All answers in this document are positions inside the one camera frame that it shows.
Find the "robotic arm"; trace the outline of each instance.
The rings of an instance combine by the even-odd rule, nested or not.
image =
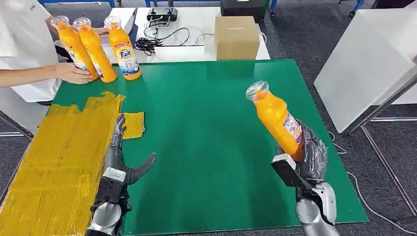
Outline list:
[[[336,196],[324,181],[327,149],[314,132],[301,123],[304,157],[296,163],[277,146],[272,167],[289,187],[296,188],[296,215],[306,236],[339,236],[335,228]]]
[[[156,153],[137,168],[127,167],[121,151],[121,141],[125,118],[120,114],[116,120],[104,164],[104,174],[100,179],[94,205],[91,206],[92,221],[86,236],[118,236],[124,216],[132,210],[127,187],[136,183],[154,164]]]

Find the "green mat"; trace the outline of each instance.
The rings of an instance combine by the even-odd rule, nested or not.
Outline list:
[[[293,60],[149,63],[143,76],[105,84],[63,83],[55,102],[76,103],[103,91],[126,95],[123,112],[145,111],[141,138],[123,141],[126,163],[151,152],[156,165],[128,188],[133,210],[124,235],[172,234],[299,225],[293,188],[270,166],[275,141],[245,91],[268,81],[291,114],[328,146],[326,181],[336,193],[337,222],[367,216]]]

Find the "detergent bottle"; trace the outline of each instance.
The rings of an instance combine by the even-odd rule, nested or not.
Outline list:
[[[117,79],[116,72],[101,47],[100,36],[91,28],[90,19],[80,17],[74,21],[73,26],[80,33],[81,41],[87,49],[101,80],[108,83]]]
[[[300,124],[287,111],[287,103],[269,91],[265,81],[258,81],[246,90],[246,97],[253,101],[259,120],[275,138],[285,153],[296,162],[303,156],[304,140]]]
[[[127,33],[120,27],[120,20],[116,16],[109,16],[104,20],[109,28],[109,43],[115,53],[123,77],[127,80],[135,80],[140,77],[141,69],[133,51]]]
[[[51,25],[57,28],[61,42],[71,56],[75,65],[81,70],[88,71],[93,76],[93,80],[98,78],[98,73],[84,47],[80,35],[69,25],[66,16],[56,16],[52,18]]]

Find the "person's hand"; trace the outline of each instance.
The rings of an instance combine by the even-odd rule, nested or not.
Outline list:
[[[109,28],[107,27],[102,27],[102,28],[93,28],[93,30],[98,34],[98,35],[108,35],[109,34]]]
[[[88,71],[81,70],[74,63],[58,63],[51,65],[53,78],[59,78],[72,84],[86,84],[93,80]]]

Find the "white shirt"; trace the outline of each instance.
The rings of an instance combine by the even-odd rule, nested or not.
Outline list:
[[[27,69],[58,63],[45,20],[51,15],[37,0],[1,0],[0,69]],[[48,79],[12,87],[25,101],[54,99],[61,84]]]

